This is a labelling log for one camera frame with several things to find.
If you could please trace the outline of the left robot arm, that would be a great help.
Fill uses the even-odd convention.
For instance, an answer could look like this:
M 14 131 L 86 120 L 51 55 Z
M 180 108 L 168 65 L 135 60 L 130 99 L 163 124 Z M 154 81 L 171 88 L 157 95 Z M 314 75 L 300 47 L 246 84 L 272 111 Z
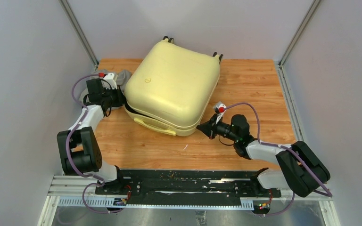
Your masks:
M 81 107 L 76 122 L 57 134 L 62 170 L 68 176 L 92 177 L 113 194 L 125 190 L 125 181 L 118 166 L 103 160 L 94 134 L 98 124 L 110 116 L 112 110 L 125 104 L 125 97 L 113 73 L 86 76 L 87 93 L 73 100 Z

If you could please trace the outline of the cream suitcase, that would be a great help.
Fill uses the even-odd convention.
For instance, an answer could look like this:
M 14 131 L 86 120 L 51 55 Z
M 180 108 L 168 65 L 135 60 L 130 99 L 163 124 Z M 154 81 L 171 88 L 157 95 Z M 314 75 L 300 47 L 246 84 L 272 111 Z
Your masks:
M 177 46 L 164 36 L 127 81 L 125 111 L 155 132 L 193 134 L 218 84 L 222 58 Z

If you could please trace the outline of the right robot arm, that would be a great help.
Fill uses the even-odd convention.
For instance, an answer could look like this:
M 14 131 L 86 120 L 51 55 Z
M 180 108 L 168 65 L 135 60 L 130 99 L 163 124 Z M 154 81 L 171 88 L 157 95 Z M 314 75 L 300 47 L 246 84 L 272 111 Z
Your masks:
M 330 173 L 311 148 L 303 141 L 291 145 L 272 144 L 259 141 L 250 133 L 245 116 L 236 114 L 227 124 L 214 114 L 197 129 L 208 138 L 216 136 L 231 140 L 239 157 L 248 160 L 263 160 L 279 165 L 279 170 L 263 168 L 251 177 L 250 190 L 255 196 L 263 196 L 269 189 L 289 189 L 300 197 L 318 193 L 332 197 L 325 186 Z

